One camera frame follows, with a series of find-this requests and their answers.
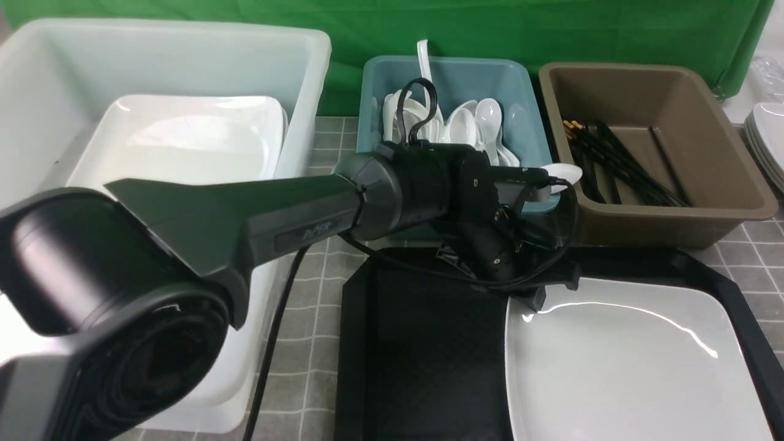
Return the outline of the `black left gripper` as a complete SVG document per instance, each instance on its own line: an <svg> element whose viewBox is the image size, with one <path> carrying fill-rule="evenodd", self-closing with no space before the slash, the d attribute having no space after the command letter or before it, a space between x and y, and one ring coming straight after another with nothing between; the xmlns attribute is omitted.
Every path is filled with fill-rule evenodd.
<svg viewBox="0 0 784 441"><path fill-rule="evenodd" d="M471 279L502 283L488 287L488 293L520 300L532 312L544 308L546 287L579 287L580 264L565 255L533 274L560 251L557 236L507 209L499 210L488 224L440 220L439 235L454 255L454 267Z"/></svg>

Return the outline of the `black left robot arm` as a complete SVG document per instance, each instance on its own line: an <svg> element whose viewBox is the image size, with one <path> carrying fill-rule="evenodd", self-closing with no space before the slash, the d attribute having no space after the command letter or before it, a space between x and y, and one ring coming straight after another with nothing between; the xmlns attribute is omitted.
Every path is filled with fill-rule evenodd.
<svg viewBox="0 0 784 441"><path fill-rule="evenodd" d="M173 407L247 319L253 271L314 243L429 223L472 276L526 298L555 276L519 213L574 197L582 170L493 167L466 145L384 142L306 178L188 185L118 179L2 210L2 439L110 440Z"/></svg>

